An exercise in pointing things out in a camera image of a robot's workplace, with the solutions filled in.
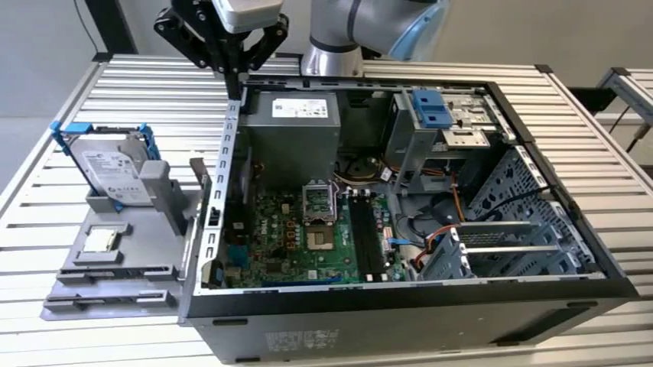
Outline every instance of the motherboard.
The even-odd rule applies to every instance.
[[[374,235],[378,253],[386,254],[378,266],[387,272],[386,280],[403,280],[400,264],[388,249],[390,212],[383,195],[367,200],[374,214]],[[252,234],[247,265],[227,269],[229,287],[281,287],[323,284],[355,284],[366,281],[356,259],[356,248],[348,198],[335,200],[334,222],[319,224],[303,220],[302,192],[260,193],[252,205]]]

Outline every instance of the white wall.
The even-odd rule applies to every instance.
[[[80,10],[104,49],[84,0]],[[1,0],[0,15],[0,117],[50,118],[95,55],[72,0]]]
[[[651,0],[450,1],[436,61],[549,63],[566,83],[585,86],[597,83],[609,67],[653,67]],[[167,0],[123,0],[141,53],[177,54],[152,31],[153,18],[167,4]],[[285,0],[283,12],[291,29],[279,50],[303,53],[310,0]]]

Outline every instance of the aluminum workbench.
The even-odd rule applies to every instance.
[[[630,146],[626,148],[629,151],[653,127],[653,70],[627,70],[623,67],[613,67],[597,87],[611,89],[623,99],[629,109],[634,110],[642,118],[642,125],[634,133]]]
[[[261,73],[296,74],[297,63],[272,59]],[[499,84],[642,300],[535,347],[283,365],[653,365],[653,182],[557,77],[533,66],[388,61],[367,61],[364,73]],[[171,176],[188,187],[196,184],[188,159],[215,164],[225,105],[223,83],[187,60],[115,56],[89,67],[56,119],[147,122]],[[0,365],[219,365],[195,329],[175,325],[176,317],[38,318],[88,210],[85,193],[84,179],[45,133],[0,199]]]

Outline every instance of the sticker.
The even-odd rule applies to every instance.
[[[391,170],[390,168],[384,167],[383,172],[380,173],[380,179],[387,182],[390,180],[390,176],[391,176]]]
[[[328,117],[326,99],[277,98],[272,101],[272,117]]]
[[[271,352],[291,352],[300,349],[331,349],[338,341],[339,329],[279,331],[265,333]]]
[[[117,151],[85,151],[88,169],[105,195],[124,205],[152,204],[132,159]]]

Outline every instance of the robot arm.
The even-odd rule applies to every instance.
[[[153,30],[200,68],[224,75],[229,99],[240,99],[239,74],[257,70],[287,37],[283,0],[171,0]],[[263,37],[248,50],[251,31]]]
[[[360,46],[408,61],[432,48],[447,0],[314,0],[302,73],[360,76]]]
[[[153,30],[197,67],[224,75],[229,99],[240,98],[239,74],[257,70],[287,37],[283,0],[171,0]],[[360,76],[360,46],[411,60],[434,43],[448,0],[314,0],[310,49],[302,73]],[[264,35],[248,49],[255,29]]]

